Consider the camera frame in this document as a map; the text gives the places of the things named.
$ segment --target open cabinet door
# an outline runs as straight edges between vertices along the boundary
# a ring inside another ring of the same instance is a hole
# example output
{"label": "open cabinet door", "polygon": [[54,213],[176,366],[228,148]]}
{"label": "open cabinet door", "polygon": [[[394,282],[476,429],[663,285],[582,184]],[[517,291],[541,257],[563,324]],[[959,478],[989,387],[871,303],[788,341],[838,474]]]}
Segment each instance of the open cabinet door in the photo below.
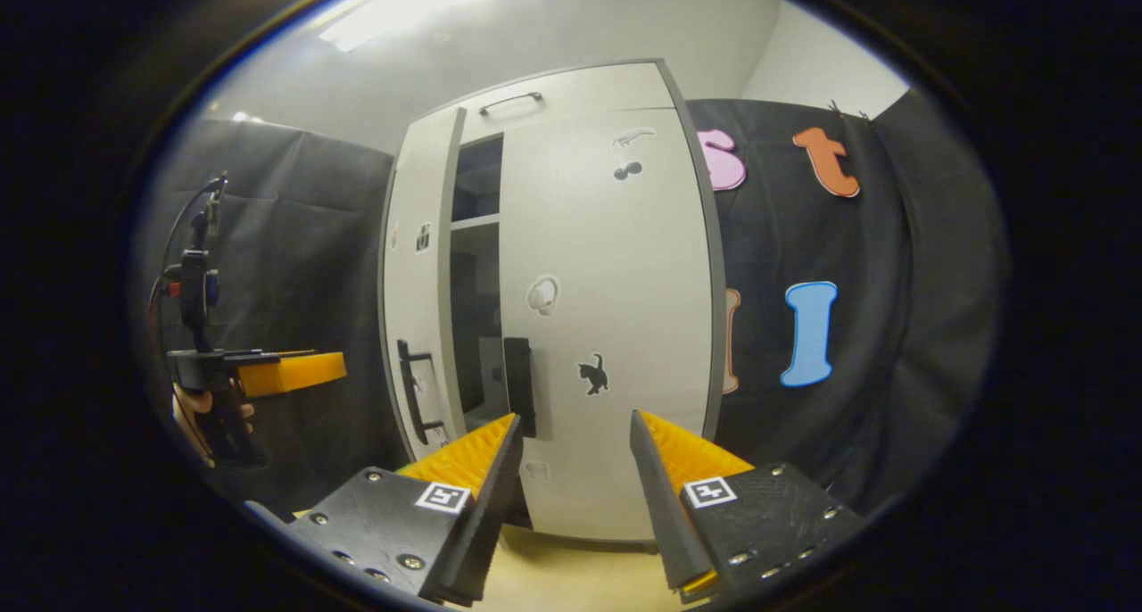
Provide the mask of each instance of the open cabinet door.
{"label": "open cabinet door", "polygon": [[457,395],[449,290],[452,190],[464,119],[465,108],[449,108],[409,127],[381,236],[386,372],[393,381],[393,410],[415,460],[467,432]]}
{"label": "open cabinet door", "polygon": [[526,338],[532,355],[536,437],[521,466],[531,522],[651,541],[630,412],[701,435],[713,325],[725,321],[678,113],[509,129],[500,186],[504,337]]}

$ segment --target black curtain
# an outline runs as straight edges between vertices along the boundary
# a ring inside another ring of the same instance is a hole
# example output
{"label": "black curtain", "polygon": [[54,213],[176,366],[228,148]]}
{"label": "black curtain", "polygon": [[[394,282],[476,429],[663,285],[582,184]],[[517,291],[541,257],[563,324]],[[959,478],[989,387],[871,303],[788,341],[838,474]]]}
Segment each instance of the black curtain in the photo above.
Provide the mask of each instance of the black curtain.
{"label": "black curtain", "polygon": [[[949,441],[990,352],[1003,249],[986,177],[916,91],[877,120],[764,100],[687,104],[698,131],[733,137],[747,169],[741,186],[715,193],[726,285],[741,293],[731,344],[741,385],[723,396],[715,442],[750,462],[791,462],[869,510]],[[793,140],[810,128],[844,145],[855,198],[819,184]],[[785,293],[823,280],[837,287],[833,372],[786,387],[795,319]]]}
{"label": "black curtain", "polygon": [[[257,472],[211,470],[232,498],[274,514],[312,507],[367,465],[407,462],[380,364],[377,249],[393,158],[315,134],[265,123],[188,124],[163,158],[135,239],[143,314],[154,275],[176,263],[200,198],[162,243],[180,207],[226,170],[219,234],[208,239],[220,297],[207,336],[214,347],[343,352],[348,376],[254,401],[254,440],[271,457]],[[161,306],[164,348],[192,348],[174,300]],[[170,387],[152,397],[170,418]]]}

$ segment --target floor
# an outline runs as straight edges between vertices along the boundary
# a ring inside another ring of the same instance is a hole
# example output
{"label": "floor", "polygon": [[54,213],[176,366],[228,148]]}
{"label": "floor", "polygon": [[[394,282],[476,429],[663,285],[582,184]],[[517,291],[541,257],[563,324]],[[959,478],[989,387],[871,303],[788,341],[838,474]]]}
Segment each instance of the floor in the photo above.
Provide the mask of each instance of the floor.
{"label": "floor", "polygon": [[641,549],[570,541],[504,525],[484,582],[484,598],[455,610],[571,612],[676,612],[662,559]]}

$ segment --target white cabinet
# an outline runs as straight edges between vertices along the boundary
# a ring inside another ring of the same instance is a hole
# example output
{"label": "white cabinet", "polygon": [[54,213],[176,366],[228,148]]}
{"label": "white cabinet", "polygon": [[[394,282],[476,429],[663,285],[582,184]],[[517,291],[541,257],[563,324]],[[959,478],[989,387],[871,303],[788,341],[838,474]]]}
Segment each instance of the white cabinet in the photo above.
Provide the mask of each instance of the white cabinet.
{"label": "white cabinet", "polygon": [[[528,339],[536,436],[521,478],[539,532],[651,540],[632,410],[713,435],[721,242],[679,105],[660,61],[556,72],[415,121],[396,160],[379,299],[410,453],[440,446],[421,443],[411,408],[448,440],[502,409],[505,361],[489,343]],[[431,360],[401,364],[400,340]],[[405,369],[419,375],[415,403]]]}

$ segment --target wall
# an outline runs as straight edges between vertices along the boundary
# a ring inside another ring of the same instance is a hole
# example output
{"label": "wall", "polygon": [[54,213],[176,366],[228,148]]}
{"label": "wall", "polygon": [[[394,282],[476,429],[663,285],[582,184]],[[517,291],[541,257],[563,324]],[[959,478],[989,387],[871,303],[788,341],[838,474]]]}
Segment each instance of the wall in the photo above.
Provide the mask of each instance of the wall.
{"label": "wall", "polygon": [[814,15],[782,1],[769,46],[742,99],[781,100],[877,116],[908,83],[863,47]]}
{"label": "wall", "polygon": [[778,0],[482,0],[348,54],[303,24],[236,67],[203,113],[396,153],[408,124],[437,105],[584,63],[665,58],[689,99],[738,97],[777,15]]}

